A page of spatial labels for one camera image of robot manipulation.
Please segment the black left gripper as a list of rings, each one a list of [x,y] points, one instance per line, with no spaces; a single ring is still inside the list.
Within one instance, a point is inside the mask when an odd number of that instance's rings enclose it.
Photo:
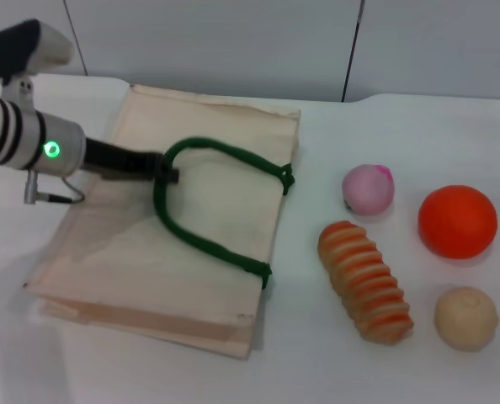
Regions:
[[[114,181],[155,179],[164,184],[179,182],[179,170],[171,167],[162,153],[134,151],[91,138],[86,139],[81,169]]]

